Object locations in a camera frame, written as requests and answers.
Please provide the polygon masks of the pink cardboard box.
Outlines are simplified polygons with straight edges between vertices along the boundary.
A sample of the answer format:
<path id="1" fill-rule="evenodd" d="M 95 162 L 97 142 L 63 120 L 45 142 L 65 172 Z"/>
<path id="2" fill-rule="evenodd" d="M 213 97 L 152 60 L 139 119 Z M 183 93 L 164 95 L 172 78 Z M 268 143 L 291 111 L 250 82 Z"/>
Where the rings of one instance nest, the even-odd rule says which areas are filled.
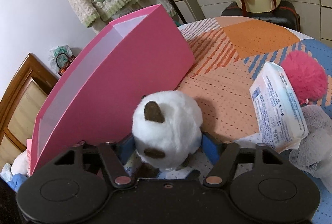
<path id="1" fill-rule="evenodd" d="M 74 59 L 40 108 L 30 170 L 81 141 L 123 139 L 141 97 L 176 89 L 194 61 L 162 5 L 112 21 Z"/>

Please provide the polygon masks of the white mesh bath sponge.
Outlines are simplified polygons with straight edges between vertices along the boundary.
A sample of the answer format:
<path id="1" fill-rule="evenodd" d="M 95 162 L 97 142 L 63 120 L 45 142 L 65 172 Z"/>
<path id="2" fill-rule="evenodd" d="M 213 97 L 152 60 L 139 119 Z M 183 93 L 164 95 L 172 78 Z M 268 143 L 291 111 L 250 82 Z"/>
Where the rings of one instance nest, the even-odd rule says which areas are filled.
<path id="1" fill-rule="evenodd" d="M 302 111 L 308 136 L 290 152 L 290 163 L 319 178 L 331 191 L 331 118 L 317 105 L 307 105 Z"/>

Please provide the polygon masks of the purple plush toy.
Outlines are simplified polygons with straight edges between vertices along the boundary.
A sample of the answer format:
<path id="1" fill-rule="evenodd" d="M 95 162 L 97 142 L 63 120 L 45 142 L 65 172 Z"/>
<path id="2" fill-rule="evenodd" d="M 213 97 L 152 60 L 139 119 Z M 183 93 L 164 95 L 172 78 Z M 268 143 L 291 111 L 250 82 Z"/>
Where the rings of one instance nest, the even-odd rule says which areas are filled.
<path id="1" fill-rule="evenodd" d="M 30 155 L 27 150 L 15 158 L 11 167 L 11 173 L 13 175 L 21 174 L 30 177 Z"/>

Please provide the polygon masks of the white wet wipes pack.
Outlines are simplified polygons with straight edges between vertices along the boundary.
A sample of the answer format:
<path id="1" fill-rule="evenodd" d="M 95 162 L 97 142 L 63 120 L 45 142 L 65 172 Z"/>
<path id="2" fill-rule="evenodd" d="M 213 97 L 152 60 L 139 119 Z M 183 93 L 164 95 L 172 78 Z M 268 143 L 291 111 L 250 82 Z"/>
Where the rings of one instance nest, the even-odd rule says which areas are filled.
<path id="1" fill-rule="evenodd" d="M 308 127 L 284 69 L 266 62 L 249 92 L 262 143 L 279 153 L 298 149 Z"/>

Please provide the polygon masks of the patchwork tablecloth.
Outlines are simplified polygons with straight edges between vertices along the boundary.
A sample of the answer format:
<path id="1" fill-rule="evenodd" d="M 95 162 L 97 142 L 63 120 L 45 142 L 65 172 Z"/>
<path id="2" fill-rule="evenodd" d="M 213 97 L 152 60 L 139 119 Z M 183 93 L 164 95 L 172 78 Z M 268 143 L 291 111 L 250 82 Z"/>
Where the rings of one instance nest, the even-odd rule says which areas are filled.
<path id="1" fill-rule="evenodd" d="M 215 17 L 179 27 L 195 63 L 178 89 L 203 112 L 203 129 L 216 139 L 258 141 L 249 89 L 264 63 L 281 63 L 299 50 L 331 75 L 331 42 L 245 17 Z"/>

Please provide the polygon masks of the white brown cat plush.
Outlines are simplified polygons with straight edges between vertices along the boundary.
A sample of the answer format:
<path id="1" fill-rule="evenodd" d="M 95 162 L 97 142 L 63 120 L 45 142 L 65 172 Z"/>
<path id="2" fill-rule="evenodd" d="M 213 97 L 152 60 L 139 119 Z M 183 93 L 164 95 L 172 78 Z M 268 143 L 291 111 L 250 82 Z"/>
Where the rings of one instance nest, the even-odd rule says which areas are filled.
<path id="1" fill-rule="evenodd" d="M 187 94 L 161 91 L 144 96 L 132 119 L 137 155 L 161 172 L 183 169 L 201 146 L 202 125 L 203 113 Z"/>

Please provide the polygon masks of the black suitcase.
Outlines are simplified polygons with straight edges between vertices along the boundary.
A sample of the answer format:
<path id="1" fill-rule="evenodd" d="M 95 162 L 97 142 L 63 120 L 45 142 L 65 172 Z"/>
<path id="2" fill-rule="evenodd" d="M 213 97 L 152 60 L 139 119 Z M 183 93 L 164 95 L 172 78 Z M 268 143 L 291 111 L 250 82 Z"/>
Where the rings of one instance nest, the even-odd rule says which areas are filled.
<path id="1" fill-rule="evenodd" d="M 244 16 L 270 22 L 288 29 L 301 31 L 300 16 L 296 12 L 294 5 L 289 1 L 281 1 L 279 6 L 271 12 L 243 13 L 236 2 L 231 3 L 223 10 L 221 16 Z"/>

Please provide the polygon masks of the pink fluffy pompom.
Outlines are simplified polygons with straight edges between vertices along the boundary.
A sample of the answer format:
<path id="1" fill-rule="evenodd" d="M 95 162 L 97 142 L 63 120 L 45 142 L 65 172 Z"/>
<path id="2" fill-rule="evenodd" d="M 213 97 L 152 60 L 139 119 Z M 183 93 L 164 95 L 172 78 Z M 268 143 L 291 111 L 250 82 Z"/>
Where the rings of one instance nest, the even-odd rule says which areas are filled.
<path id="1" fill-rule="evenodd" d="M 301 105 L 315 102 L 327 93 L 327 74 L 309 54 L 303 51 L 292 51 L 280 66 L 284 69 Z"/>

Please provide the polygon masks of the wooden cabinet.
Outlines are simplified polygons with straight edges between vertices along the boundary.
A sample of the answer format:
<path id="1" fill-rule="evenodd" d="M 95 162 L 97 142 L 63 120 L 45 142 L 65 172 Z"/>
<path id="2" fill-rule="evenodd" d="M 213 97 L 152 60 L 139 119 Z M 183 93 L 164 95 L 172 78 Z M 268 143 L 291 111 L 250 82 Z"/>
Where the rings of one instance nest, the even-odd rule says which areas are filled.
<path id="1" fill-rule="evenodd" d="M 1 99 L 1 167 L 26 150 L 35 118 L 57 81 L 31 53 L 20 65 Z"/>

